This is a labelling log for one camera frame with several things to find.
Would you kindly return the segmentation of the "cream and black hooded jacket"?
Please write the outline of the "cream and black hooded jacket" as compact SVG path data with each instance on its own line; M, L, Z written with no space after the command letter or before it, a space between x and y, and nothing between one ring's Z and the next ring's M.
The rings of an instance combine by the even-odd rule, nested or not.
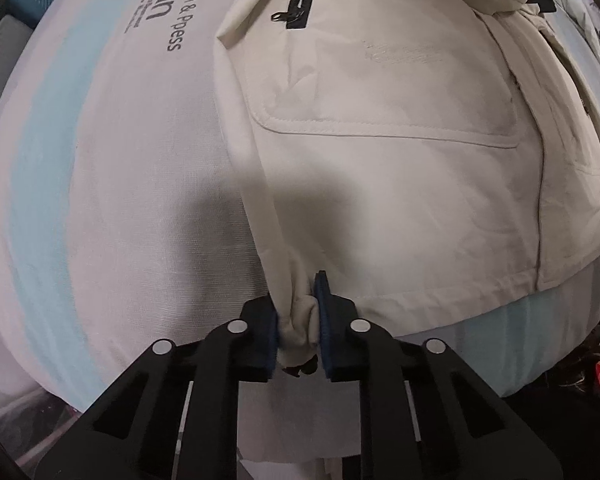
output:
M235 0L214 76L285 366L317 272L405 335L600 256L600 109L529 0Z

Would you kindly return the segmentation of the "striped bed sheet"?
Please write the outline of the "striped bed sheet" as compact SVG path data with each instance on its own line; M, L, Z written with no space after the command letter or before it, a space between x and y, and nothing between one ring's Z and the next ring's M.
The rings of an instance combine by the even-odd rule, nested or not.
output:
M151 341L201 338L271 297L216 104L234 1L55 0L0 99L0 334L81 410ZM393 335L446 338L509 394L599 318L600 256L556 287Z

